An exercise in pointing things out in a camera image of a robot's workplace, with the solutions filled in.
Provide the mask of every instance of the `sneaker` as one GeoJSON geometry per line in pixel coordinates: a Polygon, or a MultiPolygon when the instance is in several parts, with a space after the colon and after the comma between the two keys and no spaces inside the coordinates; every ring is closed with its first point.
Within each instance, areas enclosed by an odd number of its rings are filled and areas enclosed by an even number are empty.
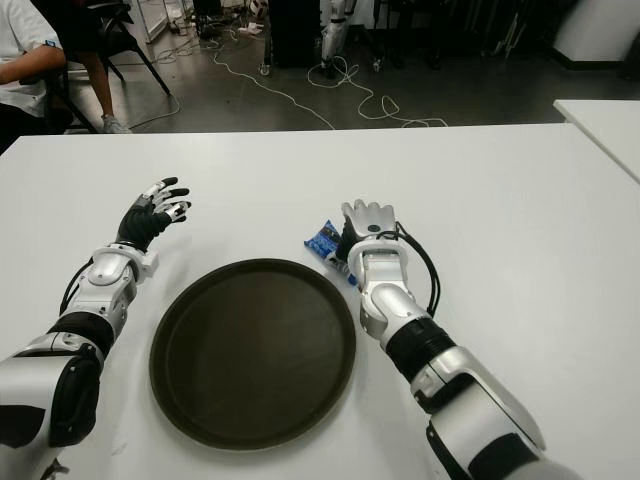
{"type": "Polygon", "coordinates": [[[102,121],[104,122],[104,128],[102,129],[102,133],[113,133],[113,134],[133,133],[127,127],[122,125],[118,121],[118,119],[113,115],[104,115],[102,117],[102,121]]]}

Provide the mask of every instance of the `wire bundle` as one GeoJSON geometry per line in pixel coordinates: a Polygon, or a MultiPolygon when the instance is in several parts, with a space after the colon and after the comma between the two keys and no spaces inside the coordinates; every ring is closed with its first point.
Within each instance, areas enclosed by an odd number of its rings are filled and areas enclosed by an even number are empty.
{"type": "Polygon", "coordinates": [[[435,317],[436,309],[438,308],[438,304],[440,303],[440,277],[438,276],[438,271],[436,270],[431,257],[422,248],[422,245],[418,243],[418,241],[413,238],[409,232],[405,230],[400,222],[396,222],[395,230],[388,230],[385,232],[380,232],[376,238],[392,238],[394,240],[398,240],[401,238],[405,242],[407,242],[411,248],[413,248],[422,261],[427,266],[427,270],[429,271],[429,277],[431,280],[431,295],[429,297],[429,305],[427,306],[427,313],[431,315],[431,317],[435,317]]]}

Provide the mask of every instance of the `white table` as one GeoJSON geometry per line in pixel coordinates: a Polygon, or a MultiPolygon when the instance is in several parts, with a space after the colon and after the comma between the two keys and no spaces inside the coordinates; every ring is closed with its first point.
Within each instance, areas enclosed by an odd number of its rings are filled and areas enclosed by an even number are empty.
{"type": "Polygon", "coordinates": [[[553,106],[640,183],[640,101],[556,100],[553,106]]]}
{"type": "MultiPolygon", "coordinates": [[[[445,478],[427,418],[360,328],[340,406],[273,450],[200,446],[150,390],[151,339],[181,291],[253,257],[326,272],[302,241],[357,197],[392,203],[431,254],[436,319],[530,409],[552,458],[587,479],[640,477],[640,189],[573,125],[22,139],[0,158],[1,357],[50,327],[77,266],[171,175],[193,209],[152,244],[160,268],[109,356],[94,432],[61,457],[67,480],[445,478]]],[[[409,273],[424,304],[417,256],[409,273]]],[[[356,292],[326,274],[357,318],[356,292]]]]}

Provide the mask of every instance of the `white wall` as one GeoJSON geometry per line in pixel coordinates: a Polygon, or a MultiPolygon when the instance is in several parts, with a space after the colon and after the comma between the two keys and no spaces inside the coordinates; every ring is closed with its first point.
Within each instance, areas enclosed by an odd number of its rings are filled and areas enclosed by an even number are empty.
{"type": "Polygon", "coordinates": [[[573,61],[618,61],[639,31],[640,0],[582,0],[554,48],[573,61]]]}

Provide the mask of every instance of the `round tray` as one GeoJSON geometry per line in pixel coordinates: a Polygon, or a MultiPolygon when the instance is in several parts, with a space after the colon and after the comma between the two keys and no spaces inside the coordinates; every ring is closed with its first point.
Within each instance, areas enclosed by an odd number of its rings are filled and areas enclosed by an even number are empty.
{"type": "Polygon", "coordinates": [[[326,278],[285,260],[248,260],[204,276],[169,307],[151,348],[151,385],[191,438],[256,450],[317,424],[354,357],[351,314],[326,278]]]}

